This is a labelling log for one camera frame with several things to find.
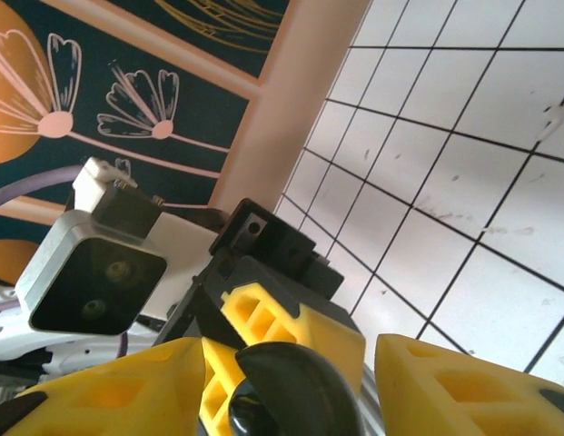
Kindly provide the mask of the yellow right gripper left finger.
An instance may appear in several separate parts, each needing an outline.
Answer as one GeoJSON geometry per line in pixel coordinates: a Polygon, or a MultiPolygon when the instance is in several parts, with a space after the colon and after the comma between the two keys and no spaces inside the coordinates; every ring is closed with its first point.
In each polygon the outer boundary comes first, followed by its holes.
{"type": "Polygon", "coordinates": [[[40,383],[0,405],[0,435],[194,435],[205,378],[182,338],[40,383]]]}

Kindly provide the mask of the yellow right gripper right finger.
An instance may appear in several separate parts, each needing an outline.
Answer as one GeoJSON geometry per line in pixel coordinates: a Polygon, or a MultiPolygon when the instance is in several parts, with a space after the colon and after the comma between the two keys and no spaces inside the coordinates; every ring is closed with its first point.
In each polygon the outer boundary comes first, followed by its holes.
{"type": "Polygon", "coordinates": [[[399,334],[376,341],[389,435],[564,435],[564,387],[399,334]]]}

